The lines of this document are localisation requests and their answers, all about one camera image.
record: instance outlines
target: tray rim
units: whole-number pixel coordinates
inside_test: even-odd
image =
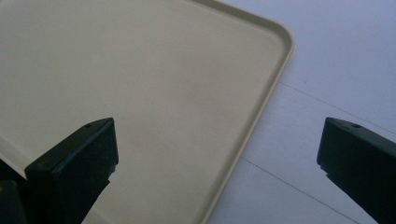
[[[220,182],[218,190],[215,192],[215,195],[212,196],[212,202],[209,204],[209,207],[206,209],[206,212],[202,217],[202,220],[199,222],[199,223],[206,223],[209,220],[210,215],[211,215],[214,207],[216,206],[216,203],[219,200],[219,197],[220,197],[221,193],[223,192],[224,187],[226,186],[226,184],[228,182],[228,179],[230,178],[231,174],[233,173],[233,169],[235,168],[235,165],[237,164],[242,152],[244,151],[251,134],[254,132],[256,124],[259,121],[260,117],[262,116],[262,111],[264,110],[265,106],[267,105],[268,100],[276,86],[276,83],[279,81],[280,76],[281,76],[281,74],[282,74],[282,72],[290,58],[290,55],[292,54],[292,52],[294,50],[294,39],[293,39],[293,36],[291,35],[291,32],[285,26],[283,26],[281,23],[279,23],[277,21],[274,21],[274,20],[271,20],[271,19],[268,19],[268,18],[265,18],[262,16],[255,15],[251,12],[247,12],[240,8],[227,5],[227,4],[219,2],[217,0],[191,0],[191,1],[195,2],[197,4],[201,4],[205,7],[209,7],[210,9],[215,9],[221,13],[228,14],[237,20],[246,21],[246,22],[249,22],[250,24],[253,24],[260,28],[265,28],[265,29],[271,30],[272,32],[274,32],[274,34],[279,39],[281,39],[283,41],[284,46],[285,46],[285,51],[286,51],[285,57],[283,57],[282,60],[280,60],[276,65],[276,69],[274,72],[274,73],[276,73],[275,79],[272,80],[272,85],[269,88],[267,94],[264,95],[263,101],[261,103],[259,111],[256,114],[256,117],[254,118],[252,123],[249,125],[250,128],[246,132],[245,136],[242,138],[243,142],[242,142],[241,147],[239,148],[236,155],[233,156],[233,160],[231,161],[231,166],[229,167],[228,170],[226,170],[226,173],[225,173],[222,181]]]

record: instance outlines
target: table surface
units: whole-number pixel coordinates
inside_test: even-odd
[[[209,223],[375,223],[316,163],[326,117],[396,141],[396,2],[223,1],[295,49]]]

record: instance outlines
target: tray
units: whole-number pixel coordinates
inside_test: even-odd
[[[86,223],[205,223],[290,56],[212,1],[0,2],[0,157],[23,168],[113,117],[120,164]]]

